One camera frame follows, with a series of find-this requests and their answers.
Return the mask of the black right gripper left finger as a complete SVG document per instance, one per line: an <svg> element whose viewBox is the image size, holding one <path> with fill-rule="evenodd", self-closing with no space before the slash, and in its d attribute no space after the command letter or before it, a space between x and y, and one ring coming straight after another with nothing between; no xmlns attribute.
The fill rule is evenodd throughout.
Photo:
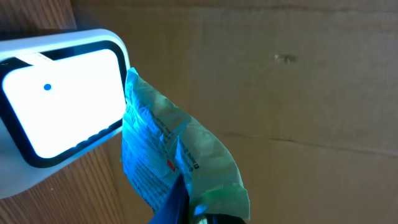
<svg viewBox="0 0 398 224"><path fill-rule="evenodd" d="M188 224L190 197L183 175L180 174L168 193L164 204L149 224Z"/></svg>

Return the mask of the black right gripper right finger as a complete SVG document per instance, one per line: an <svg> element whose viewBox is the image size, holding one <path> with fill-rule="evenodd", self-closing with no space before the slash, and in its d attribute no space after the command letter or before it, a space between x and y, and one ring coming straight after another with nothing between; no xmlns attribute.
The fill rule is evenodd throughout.
<svg viewBox="0 0 398 224"><path fill-rule="evenodd" d="M206 214L206 220L208 224L246 224L242 218L225 214Z"/></svg>

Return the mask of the teal tissue packet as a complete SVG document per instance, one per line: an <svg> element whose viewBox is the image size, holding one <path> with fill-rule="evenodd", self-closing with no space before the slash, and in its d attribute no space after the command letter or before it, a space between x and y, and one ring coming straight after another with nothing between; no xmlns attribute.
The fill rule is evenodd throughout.
<svg viewBox="0 0 398 224"><path fill-rule="evenodd" d="M192 216L250 218L247 190L224 144L193 116L127 71L121 160L137 194L158 213L181 177Z"/></svg>

